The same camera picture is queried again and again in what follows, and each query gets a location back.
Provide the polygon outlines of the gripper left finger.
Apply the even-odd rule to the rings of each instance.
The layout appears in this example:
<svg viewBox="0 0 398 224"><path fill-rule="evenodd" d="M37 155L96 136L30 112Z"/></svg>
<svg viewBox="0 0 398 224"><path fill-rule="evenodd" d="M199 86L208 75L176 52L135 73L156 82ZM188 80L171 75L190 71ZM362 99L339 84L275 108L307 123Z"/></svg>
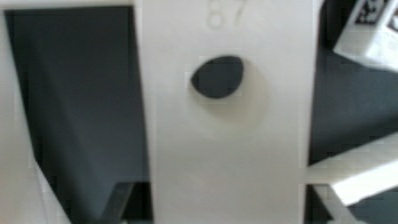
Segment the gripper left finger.
<svg viewBox="0 0 398 224"><path fill-rule="evenodd" d="M151 188L147 182L115 184L96 224L151 224Z"/></svg>

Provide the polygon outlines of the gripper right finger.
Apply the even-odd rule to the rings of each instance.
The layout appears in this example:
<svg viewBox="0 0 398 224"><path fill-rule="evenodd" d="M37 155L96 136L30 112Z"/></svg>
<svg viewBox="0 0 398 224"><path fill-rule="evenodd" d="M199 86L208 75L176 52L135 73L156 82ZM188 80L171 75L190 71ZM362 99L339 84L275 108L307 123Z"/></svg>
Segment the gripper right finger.
<svg viewBox="0 0 398 224"><path fill-rule="evenodd" d="M327 184L307 186L304 224L362 224Z"/></svg>

